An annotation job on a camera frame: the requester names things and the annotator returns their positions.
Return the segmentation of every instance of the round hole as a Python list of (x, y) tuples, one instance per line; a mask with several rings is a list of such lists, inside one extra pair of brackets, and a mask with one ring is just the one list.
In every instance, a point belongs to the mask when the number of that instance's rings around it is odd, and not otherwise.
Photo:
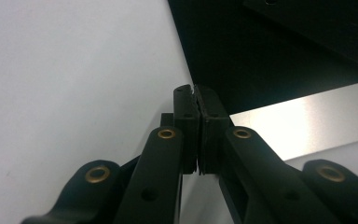
[(234, 135), (239, 138), (250, 138), (252, 136), (248, 131), (243, 129), (235, 130)]
[(284, 194), (284, 198), (290, 201), (298, 201), (300, 196), (294, 190), (289, 190)]
[(110, 175), (110, 170), (106, 166), (96, 166), (86, 173), (86, 181), (96, 184), (104, 181)]
[(145, 188), (142, 190), (142, 199), (144, 199), (147, 202), (153, 202), (158, 197), (158, 191), (153, 188)]
[(278, 0), (266, 0), (267, 5), (275, 5), (277, 4)]
[(329, 165), (320, 165), (316, 167), (316, 172), (323, 178), (331, 180), (333, 182), (342, 182), (345, 180), (345, 175), (338, 169)]
[(175, 137), (175, 132), (170, 129), (164, 129), (158, 132), (158, 137), (160, 138), (173, 138)]

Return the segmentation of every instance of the white surface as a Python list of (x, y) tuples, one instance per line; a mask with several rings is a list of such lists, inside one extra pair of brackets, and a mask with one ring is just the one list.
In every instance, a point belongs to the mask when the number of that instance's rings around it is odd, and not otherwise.
[(282, 160), (358, 142), (358, 84), (231, 115)]
[(140, 154), (191, 83), (166, 0), (0, 1), (0, 224), (83, 164)]

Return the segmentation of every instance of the brass screw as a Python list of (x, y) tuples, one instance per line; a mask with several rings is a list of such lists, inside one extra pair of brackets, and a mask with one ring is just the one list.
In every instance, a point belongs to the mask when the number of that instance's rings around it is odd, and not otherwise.
[[(92, 176), (92, 173), (96, 171), (103, 171), (103, 174), (99, 176)], [(89, 171), (87, 171), (85, 178), (87, 182), (91, 184), (96, 184), (96, 183), (103, 182), (109, 175), (110, 175), (110, 170), (106, 166), (101, 165), (101, 166), (96, 166), (90, 169)]]
[(169, 139), (175, 137), (175, 132), (171, 129), (164, 129), (158, 132), (158, 137)]
[(345, 175), (342, 174), (338, 169), (329, 165), (320, 165), (316, 167), (316, 172), (322, 177), (331, 180), (333, 182), (342, 182), (345, 180)]
[(234, 132), (234, 135), (239, 138), (250, 138), (252, 135), (244, 129), (237, 129)]

